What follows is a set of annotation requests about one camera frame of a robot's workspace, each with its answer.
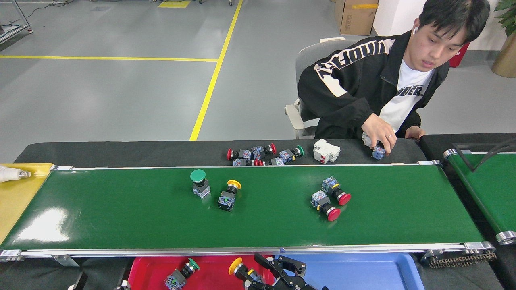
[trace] red container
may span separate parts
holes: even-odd
[[[462,60],[462,58],[464,57],[464,54],[466,53],[466,50],[467,50],[467,47],[470,45],[470,43],[466,43],[465,45],[462,46],[462,48],[457,52],[456,55],[454,55],[451,59],[450,59],[450,67],[452,68],[456,68],[459,66],[460,64],[460,61]]]
[[[182,290],[242,290],[244,282],[234,275],[228,274],[231,263],[238,257],[249,269],[260,274],[267,284],[274,283],[274,276],[257,262],[253,255],[231,256],[192,256],[200,270],[186,280]],[[165,279],[175,269],[181,269],[188,256],[183,257],[138,257],[134,260],[129,274],[129,284],[132,290],[169,290]]]

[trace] potted plant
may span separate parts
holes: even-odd
[[[491,70],[504,77],[516,77],[516,0],[500,0],[494,11],[502,10],[506,10],[505,13],[496,18],[500,18],[507,40]]]

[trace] plant pot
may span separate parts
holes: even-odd
[[[516,34],[504,42],[491,70],[504,77],[516,77]]]

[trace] green conveyor belt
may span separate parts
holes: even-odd
[[[440,167],[207,167],[51,172],[3,249],[170,249],[464,243],[484,239]],[[330,175],[351,201],[334,222],[310,204]],[[217,199],[241,182],[232,212]]]
[[[484,154],[464,154],[475,166]],[[496,233],[516,231],[516,154],[497,154],[472,172],[458,154],[448,161]]]

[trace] cardboard box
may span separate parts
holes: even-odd
[[[341,35],[370,35],[378,0],[336,0],[335,20]]]

